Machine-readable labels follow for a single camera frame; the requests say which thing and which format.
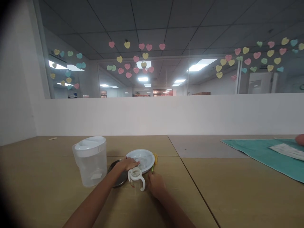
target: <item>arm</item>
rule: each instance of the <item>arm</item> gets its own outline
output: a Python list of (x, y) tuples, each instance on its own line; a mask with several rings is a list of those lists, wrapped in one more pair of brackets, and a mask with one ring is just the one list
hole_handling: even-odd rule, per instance
[(148, 173), (148, 187), (155, 198), (165, 208), (175, 227), (195, 228), (194, 224), (185, 214), (183, 209), (167, 191), (165, 182), (160, 174)]
[(76, 211), (65, 223), (63, 228), (91, 228), (93, 227), (110, 191), (123, 171), (137, 166), (139, 162), (125, 158), (118, 162), (114, 168), (93, 189), (89, 196), (80, 204)]

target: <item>person's right hand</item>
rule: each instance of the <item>person's right hand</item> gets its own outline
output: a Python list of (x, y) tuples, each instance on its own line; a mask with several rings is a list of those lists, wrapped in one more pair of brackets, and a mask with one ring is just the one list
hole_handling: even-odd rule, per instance
[(155, 172), (151, 173), (151, 171), (148, 172), (148, 188), (152, 195), (157, 199), (159, 199), (167, 190), (162, 176)]

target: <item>plastic pitcher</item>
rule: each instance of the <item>plastic pitcher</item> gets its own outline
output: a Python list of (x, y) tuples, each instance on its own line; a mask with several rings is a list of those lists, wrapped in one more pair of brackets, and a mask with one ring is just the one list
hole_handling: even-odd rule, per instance
[(107, 174), (106, 139), (90, 137), (73, 145), (72, 149), (82, 184), (85, 187), (98, 184)]

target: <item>teal mat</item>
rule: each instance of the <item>teal mat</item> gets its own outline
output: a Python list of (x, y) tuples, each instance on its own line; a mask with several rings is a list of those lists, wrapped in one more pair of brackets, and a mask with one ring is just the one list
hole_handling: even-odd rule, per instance
[(232, 148), (244, 152), (253, 159), (304, 183), (304, 161), (297, 160), (269, 149), (269, 147), (285, 143), (304, 151), (294, 139), (258, 139), (258, 140), (221, 140)]

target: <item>white plate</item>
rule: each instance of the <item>white plate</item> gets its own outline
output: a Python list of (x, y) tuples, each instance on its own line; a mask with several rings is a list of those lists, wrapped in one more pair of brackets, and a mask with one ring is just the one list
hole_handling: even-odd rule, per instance
[(151, 151), (145, 149), (137, 149), (129, 152), (127, 157), (134, 158), (135, 161), (140, 162), (138, 168), (141, 169), (142, 174), (148, 172), (154, 164), (155, 157)]

